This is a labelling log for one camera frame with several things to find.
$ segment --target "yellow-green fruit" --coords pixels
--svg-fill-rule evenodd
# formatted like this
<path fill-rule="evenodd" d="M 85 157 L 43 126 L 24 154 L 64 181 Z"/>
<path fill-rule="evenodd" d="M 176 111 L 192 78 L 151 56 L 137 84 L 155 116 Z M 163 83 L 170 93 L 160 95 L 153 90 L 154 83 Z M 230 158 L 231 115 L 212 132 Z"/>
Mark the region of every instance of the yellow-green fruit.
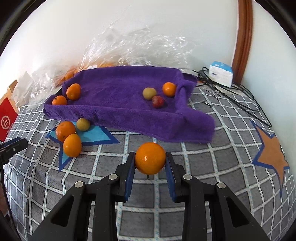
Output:
<path fill-rule="evenodd" d="M 90 127 L 90 123 L 87 119 L 80 118 L 76 123 L 77 129 L 80 131 L 87 131 Z"/>
<path fill-rule="evenodd" d="M 145 88 L 143 90 L 143 97 L 146 99 L 146 100 L 152 100 L 152 98 L 154 96 L 156 96 L 156 89 L 154 88 Z"/>

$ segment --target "gray checkered tablecloth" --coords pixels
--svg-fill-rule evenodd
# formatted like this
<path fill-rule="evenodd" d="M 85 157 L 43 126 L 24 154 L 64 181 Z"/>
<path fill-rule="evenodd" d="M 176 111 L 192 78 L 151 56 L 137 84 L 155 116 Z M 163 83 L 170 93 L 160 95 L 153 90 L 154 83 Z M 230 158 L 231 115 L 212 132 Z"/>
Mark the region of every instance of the gray checkered tablecloth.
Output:
<path fill-rule="evenodd" d="M 256 108 L 252 100 L 235 95 L 237 101 Z M 209 107 L 202 102 L 212 104 Z M 59 145 L 45 138 L 59 121 L 44 116 L 40 105 L 26 112 L 22 108 L 8 139 L 26 138 L 29 146 L 5 165 L 6 187 L 17 228 L 28 240 L 58 200 L 78 180 L 92 183 L 114 173 L 126 161 L 130 151 L 145 142 L 157 142 L 172 152 L 176 163 L 186 173 L 202 182 L 225 182 L 261 224 L 271 240 L 282 237 L 295 219 L 296 196 L 293 176 L 285 171 L 283 196 L 272 169 L 252 165 L 261 144 L 251 124 L 252 118 L 226 98 L 214 98 L 202 88 L 195 88 L 188 105 L 215 119 L 215 135 L 210 144 L 167 143 L 130 131 L 111 129 L 119 144 L 85 146 L 79 157 L 58 172 Z M 254 113 L 264 119 L 261 113 Z M 255 122 L 270 134 L 273 131 Z M 89 240 L 92 234 L 91 208 Z M 206 203 L 208 240 L 211 240 L 209 207 Z M 184 205 L 171 201 L 165 172 L 146 176 L 136 170 L 131 197 L 116 205 L 119 240 L 180 240 Z"/>

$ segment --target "transparent plastic sheet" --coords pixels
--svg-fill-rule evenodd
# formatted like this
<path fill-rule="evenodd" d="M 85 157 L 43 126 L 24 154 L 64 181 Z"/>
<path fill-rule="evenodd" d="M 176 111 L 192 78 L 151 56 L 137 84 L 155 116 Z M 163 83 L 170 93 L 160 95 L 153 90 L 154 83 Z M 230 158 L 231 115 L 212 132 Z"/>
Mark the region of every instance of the transparent plastic sheet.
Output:
<path fill-rule="evenodd" d="M 18 110 L 24 105 L 28 105 L 26 110 L 34 109 L 53 94 L 57 86 L 73 77 L 75 73 L 77 73 L 77 67 L 66 65 L 39 68 L 32 73 L 32 77 L 25 72 L 18 80 L 12 99 Z"/>
<path fill-rule="evenodd" d="M 144 65 L 180 69 L 191 73 L 188 56 L 194 42 L 184 37 L 157 35 L 149 28 L 121 34 L 111 24 L 102 34 L 93 38 L 86 48 L 79 71 L 85 69 Z"/>

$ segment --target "red packaging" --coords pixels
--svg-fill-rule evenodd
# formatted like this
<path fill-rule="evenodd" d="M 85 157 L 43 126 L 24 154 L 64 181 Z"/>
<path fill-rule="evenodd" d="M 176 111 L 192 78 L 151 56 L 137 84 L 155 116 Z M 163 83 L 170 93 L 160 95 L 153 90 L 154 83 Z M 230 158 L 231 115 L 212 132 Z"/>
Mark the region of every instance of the red packaging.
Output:
<path fill-rule="evenodd" d="M 5 141 L 16 118 L 17 113 L 14 111 L 8 98 L 5 98 L 3 102 L 0 104 L 0 140 L 2 142 Z"/>

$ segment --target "small white box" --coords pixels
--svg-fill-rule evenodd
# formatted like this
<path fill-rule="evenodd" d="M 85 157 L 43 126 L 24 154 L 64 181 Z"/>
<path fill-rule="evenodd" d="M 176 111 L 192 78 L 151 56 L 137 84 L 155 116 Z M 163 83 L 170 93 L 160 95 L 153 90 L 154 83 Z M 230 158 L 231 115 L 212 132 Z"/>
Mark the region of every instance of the small white box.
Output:
<path fill-rule="evenodd" d="M 233 72 L 229 65 L 215 61 L 209 67 L 209 78 L 219 84 L 231 87 Z"/>

